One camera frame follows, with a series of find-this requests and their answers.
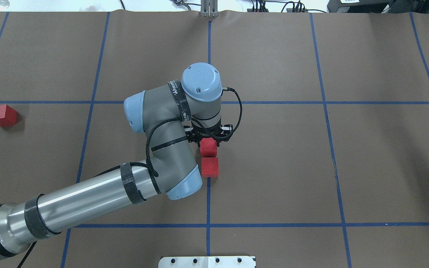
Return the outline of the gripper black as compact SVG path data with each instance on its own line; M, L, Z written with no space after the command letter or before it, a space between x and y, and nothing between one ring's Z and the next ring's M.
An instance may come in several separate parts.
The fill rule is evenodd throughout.
M209 129L205 130L196 125L184 126L184 133L187 137L187 140L190 143L196 143L200 146L200 143L205 138L211 138L216 141L216 145L219 146L221 142L228 142L234 132L234 127L232 124L219 125L218 129L213 129L214 132L208 132Z

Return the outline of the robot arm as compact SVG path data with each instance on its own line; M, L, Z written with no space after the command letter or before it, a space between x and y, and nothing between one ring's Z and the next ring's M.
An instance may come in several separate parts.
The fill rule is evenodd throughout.
M226 91L234 92L222 86L214 66L193 63L180 80L126 98L128 124L147 137L145 160L122 163L20 204L0 203L0 260L155 195L165 193L179 200L196 193L203 182L189 143L206 137L223 142L233 135L236 127L221 124L221 97Z

